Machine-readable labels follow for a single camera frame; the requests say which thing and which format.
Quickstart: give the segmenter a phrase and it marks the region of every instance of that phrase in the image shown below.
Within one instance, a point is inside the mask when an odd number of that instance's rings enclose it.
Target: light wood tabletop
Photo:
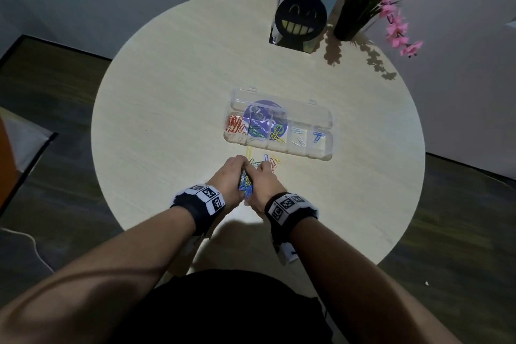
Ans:
[[[332,159],[276,152],[276,174],[319,208],[322,223],[378,263],[407,229],[421,193],[425,145],[416,107],[396,69],[364,36],[340,44],[329,30],[312,54],[269,44],[276,3],[191,0],[127,41],[94,106],[102,192],[128,229],[167,208],[177,191],[208,180],[228,157],[246,154],[223,137],[233,88],[315,100],[332,111],[339,131]],[[251,156],[265,152],[253,148]],[[302,267],[279,265],[266,224],[249,207],[241,204],[224,223],[203,241],[198,262],[275,277],[290,269],[290,279],[281,279],[303,292]]]

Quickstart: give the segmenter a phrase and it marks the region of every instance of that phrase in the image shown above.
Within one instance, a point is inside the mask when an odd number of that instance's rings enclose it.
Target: black wristband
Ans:
[[[222,194],[213,186],[194,185],[174,196],[171,207],[183,207],[196,224],[193,235],[204,235],[225,205]]]
[[[319,216],[318,209],[305,198],[294,193],[278,193],[265,205],[265,214],[271,223],[271,233],[276,244],[288,242],[290,232],[306,217]]]

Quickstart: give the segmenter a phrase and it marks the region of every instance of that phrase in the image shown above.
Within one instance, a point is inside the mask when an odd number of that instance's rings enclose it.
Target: person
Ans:
[[[218,216],[242,202],[243,169],[253,185],[247,204],[270,220],[275,242],[292,243],[350,343],[459,342],[405,289],[320,223],[304,197],[287,193],[269,162],[254,168],[241,155],[229,158],[206,184],[178,193],[171,208],[2,308],[0,342],[331,342],[317,298],[260,273],[209,269],[154,288],[192,235],[205,234]]]

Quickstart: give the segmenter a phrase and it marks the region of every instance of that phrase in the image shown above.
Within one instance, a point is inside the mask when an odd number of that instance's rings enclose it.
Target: clear plastic organizer box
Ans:
[[[292,101],[236,88],[224,118],[229,143],[328,161],[335,145],[331,112],[315,101]]]

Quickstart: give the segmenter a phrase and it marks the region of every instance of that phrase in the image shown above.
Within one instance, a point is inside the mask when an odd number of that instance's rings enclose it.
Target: wooden floor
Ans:
[[[121,231],[96,180],[90,123],[108,60],[25,38],[0,67],[0,106],[59,136],[0,225],[59,268]],[[516,190],[427,155],[421,201],[380,267],[464,343],[516,342]],[[47,276],[0,232],[0,305]]]

